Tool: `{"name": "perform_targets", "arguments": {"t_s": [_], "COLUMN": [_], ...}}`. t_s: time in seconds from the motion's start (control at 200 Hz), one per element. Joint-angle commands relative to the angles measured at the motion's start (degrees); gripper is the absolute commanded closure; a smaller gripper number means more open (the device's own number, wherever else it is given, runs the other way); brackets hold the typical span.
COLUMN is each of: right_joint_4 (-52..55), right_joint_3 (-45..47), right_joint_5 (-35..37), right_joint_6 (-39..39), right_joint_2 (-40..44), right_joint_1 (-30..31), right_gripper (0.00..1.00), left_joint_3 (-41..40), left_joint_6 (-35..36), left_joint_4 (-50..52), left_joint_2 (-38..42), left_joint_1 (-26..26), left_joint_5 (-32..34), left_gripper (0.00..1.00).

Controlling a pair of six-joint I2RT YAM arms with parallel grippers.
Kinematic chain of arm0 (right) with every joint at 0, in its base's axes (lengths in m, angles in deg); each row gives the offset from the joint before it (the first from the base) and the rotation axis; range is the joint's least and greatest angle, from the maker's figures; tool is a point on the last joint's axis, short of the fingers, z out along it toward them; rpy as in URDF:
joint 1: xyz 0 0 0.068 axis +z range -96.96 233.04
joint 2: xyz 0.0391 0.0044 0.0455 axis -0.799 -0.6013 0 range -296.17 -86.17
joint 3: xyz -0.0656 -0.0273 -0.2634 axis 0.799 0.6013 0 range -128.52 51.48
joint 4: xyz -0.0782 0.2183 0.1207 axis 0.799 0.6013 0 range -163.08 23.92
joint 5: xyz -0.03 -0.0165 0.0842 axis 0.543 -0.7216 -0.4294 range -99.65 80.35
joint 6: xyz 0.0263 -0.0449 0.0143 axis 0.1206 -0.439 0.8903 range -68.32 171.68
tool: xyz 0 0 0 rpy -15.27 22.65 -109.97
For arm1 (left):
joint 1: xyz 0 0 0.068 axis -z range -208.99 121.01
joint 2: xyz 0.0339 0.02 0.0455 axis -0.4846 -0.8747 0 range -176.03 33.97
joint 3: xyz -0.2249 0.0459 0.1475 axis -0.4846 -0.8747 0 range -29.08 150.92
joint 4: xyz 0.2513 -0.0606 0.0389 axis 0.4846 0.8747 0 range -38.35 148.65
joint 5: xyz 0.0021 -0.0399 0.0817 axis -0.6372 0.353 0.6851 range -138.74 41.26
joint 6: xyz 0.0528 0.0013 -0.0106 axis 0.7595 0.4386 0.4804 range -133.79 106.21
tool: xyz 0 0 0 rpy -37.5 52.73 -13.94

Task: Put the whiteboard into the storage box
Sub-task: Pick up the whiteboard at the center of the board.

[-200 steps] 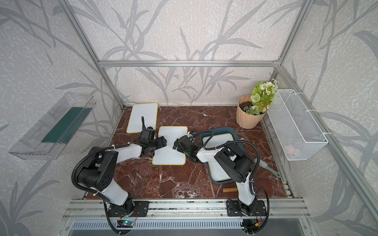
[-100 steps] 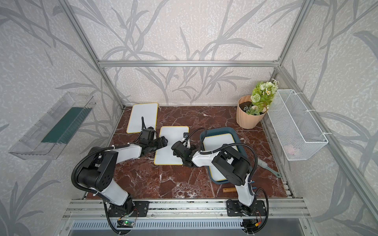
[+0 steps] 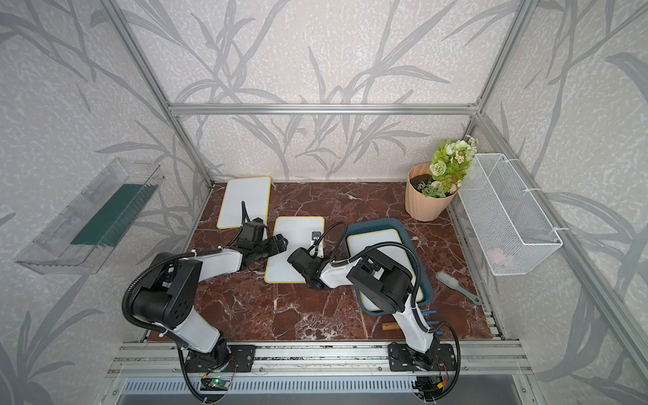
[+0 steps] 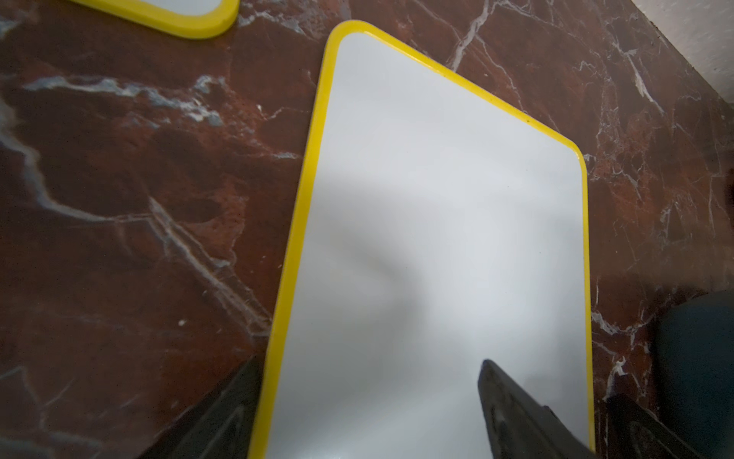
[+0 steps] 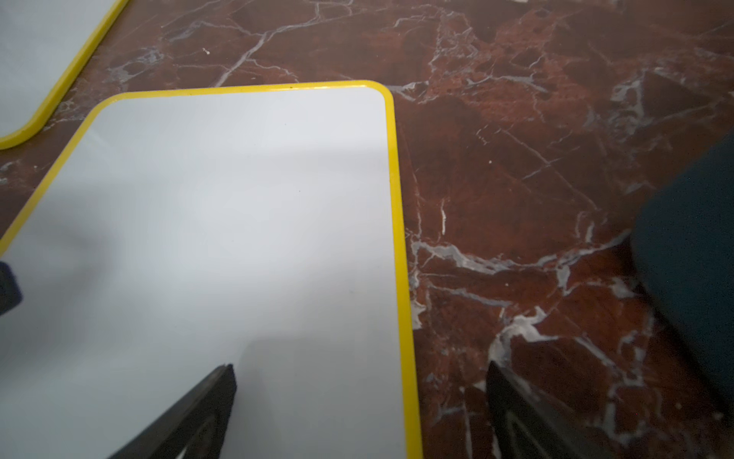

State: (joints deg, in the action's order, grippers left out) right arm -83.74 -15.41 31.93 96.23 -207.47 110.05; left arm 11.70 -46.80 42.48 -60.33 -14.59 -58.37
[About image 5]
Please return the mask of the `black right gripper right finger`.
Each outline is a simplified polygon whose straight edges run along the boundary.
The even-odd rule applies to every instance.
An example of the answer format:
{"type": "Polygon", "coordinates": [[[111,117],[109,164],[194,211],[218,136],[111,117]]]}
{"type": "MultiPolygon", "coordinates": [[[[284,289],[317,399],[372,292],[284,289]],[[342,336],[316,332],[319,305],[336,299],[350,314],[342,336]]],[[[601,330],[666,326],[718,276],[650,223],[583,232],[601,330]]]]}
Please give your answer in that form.
{"type": "Polygon", "coordinates": [[[486,394],[489,417],[504,458],[614,456],[497,361],[487,369],[486,394]]]}

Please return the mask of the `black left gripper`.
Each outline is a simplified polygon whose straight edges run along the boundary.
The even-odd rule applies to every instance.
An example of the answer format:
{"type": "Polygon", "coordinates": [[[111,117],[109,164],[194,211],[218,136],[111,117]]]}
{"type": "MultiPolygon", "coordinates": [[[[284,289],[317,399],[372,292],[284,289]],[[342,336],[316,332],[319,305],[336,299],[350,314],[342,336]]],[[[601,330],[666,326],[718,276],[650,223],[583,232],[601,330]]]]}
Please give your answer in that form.
{"type": "Polygon", "coordinates": [[[11,267],[0,262],[0,315],[4,315],[23,301],[23,294],[11,267]]]}

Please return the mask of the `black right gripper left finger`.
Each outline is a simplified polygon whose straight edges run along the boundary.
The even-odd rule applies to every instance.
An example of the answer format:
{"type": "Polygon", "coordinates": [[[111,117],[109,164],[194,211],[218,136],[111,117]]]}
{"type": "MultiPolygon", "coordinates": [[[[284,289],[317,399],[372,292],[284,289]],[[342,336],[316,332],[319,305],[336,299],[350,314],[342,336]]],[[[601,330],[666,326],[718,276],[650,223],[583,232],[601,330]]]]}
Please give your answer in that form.
{"type": "Polygon", "coordinates": [[[218,458],[237,383],[232,365],[220,365],[189,390],[115,458],[218,458]]]}

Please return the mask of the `dark teal storage tray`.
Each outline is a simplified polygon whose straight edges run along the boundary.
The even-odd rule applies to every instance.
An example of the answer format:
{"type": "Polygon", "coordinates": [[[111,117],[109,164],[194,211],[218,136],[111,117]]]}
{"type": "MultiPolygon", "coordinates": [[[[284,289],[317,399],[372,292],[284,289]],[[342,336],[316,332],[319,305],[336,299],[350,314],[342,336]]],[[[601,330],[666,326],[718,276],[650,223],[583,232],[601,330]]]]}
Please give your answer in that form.
{"type": "Polygon", "coordinates": [[[733,411],[733,136],[642,208],[631,235],[638,279],[733,411]]]}

